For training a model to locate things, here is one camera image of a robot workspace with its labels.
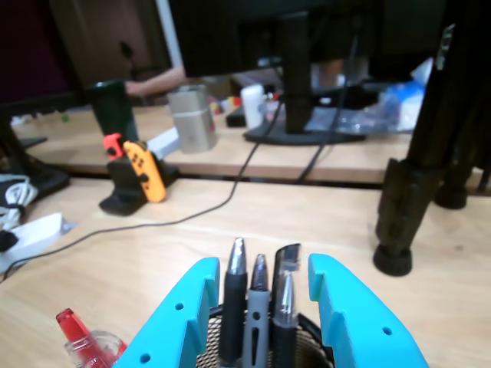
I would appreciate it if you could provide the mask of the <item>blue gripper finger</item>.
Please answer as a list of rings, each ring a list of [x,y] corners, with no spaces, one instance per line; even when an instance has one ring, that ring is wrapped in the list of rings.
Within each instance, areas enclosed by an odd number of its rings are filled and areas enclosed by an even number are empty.
[[[220,263],[195,263],[122,355],[123,367],[195,367],[206,350],[209,311],[219,302]]]
[[[308,287],[336,367],[429,366],[404,324],[335,258],[309,255]]]

